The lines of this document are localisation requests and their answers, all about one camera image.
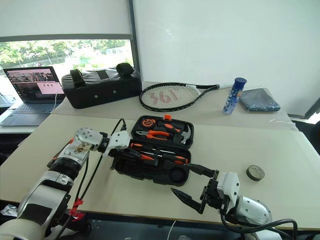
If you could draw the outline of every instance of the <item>red zip tie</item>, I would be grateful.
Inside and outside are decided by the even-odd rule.
[[[79,205],[83,204],[84,201],[83,200],[80,200],[80,198],[78,198],[74,203],[73,203],[73,206],[72,206],[72,209],[69,210],[69,214],[76,218],[76,219],[73,219],[72,222],[75,222],[75,221],[78,221],[80,219],[82,219],[84,217],[84,213],[82,212],[78,212],[77,209],[79,207]]]

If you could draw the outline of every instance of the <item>round tape roll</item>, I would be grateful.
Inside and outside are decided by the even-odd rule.
[[[253,181],[258,182],[265,177],[265,172],[261,167],[257,165],[250,165],[245,172],[247,176]]]

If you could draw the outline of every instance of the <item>blue spray can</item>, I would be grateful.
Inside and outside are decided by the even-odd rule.
[[[226,115],[232,114],[235,109],[237,103],[239,102],[239,97],[241,95],[242,90],[246,84],[247,80],[242,77],[237,77],[234,80],[234,84],[229,92],[229,96],[226,99],[225,105],[223,107],[223,113]]]

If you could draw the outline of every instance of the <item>desk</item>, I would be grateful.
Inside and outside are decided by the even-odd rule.
[[[20,202],[47,170],[48,161],[78,128],[88,126],[110,133],[116,122],[117,119],[51,114],[1,166],[0,198]],[[135,121],[126,119],[126,123],[130,131]],[[190,151],[195,164],[236,172],[240,194],[263,201],[270,208],[273,220],[293,218],[300,229],[319,229],[320,156],[301,132],[195,124]],[[90,153],[89,176],[99,156],[98,152]],[[118,174],[109,169],[111,163],[110,157],[102,161],[80,210],[220,223],[217,210],[207,206],[202,215],[198,214],[175,197],[171,186]],[[265,171],[265,178],[260,182],[246,176],[246,168],[251,164]],[[84,169],[75,180],[71,199],[83,172]],[[208,180],[191,172],[186,184],[178,189],[199,200]]]
[[[146,87],[155,83],[143,82],[143,84]],[[171,115],[174,119],[198,125],[298,131],[283,109],[268,113],[247,112],[239,103],[231,115],[224,115],[222,108],[225,105],[229,91],[230,88],[224,88],[208,92],[194,105],[172,112]],[[125,118],[128,120],[137,120],[142,115],[159,117],[164,115],[163,112],[145,109],[140,104],[138,96],[83,109],[73,108],[65,97],[63,102],[52,113],[109,119]]]

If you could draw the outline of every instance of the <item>black tool case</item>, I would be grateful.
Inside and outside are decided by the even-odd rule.
[[[132,98],[142,91],[138,72],[121,75],[115,67],[73,72],[73,75],[71,72],[63,76],[61,81],[63,92],[75,109]]]
[[[183,138],[181,133],[177,133],[176,130],[170,129],[164,126],[164,124],[171,125],[174,129],[183,132],[190,131],[185,144],[181,143]],[[157,138],[168,139],[162,140],[147,138],[145,135],[137,134],[139,131],[147,132],[149,130],[169,132],[170,136],[155,136]],[[115,169],[118,173],[128,175],[135,179],[150,179],[156,184],[174,186],[182,186],[185,184],[189,176],[189,169],[187,169],[179,159],[173,161],[172,159],[167,159],[166,156],[181,156],[186,158],[188,163],[191,162],[191,153],[188,149],[193,143],[194,126],[192,123],[171,119],[170,115],[165,115],[164,118],[144,115],[135,123],[131,131],[131,136],[130,147],[136,150],[136,146],[143,145],[143,147],[141,147],[142,149],[138,148],[139,150],[137,151],[143,155],[154,158],[154,160],[132,159],[126,157],[126,154],[120,154],[114,156],[111,169]]]

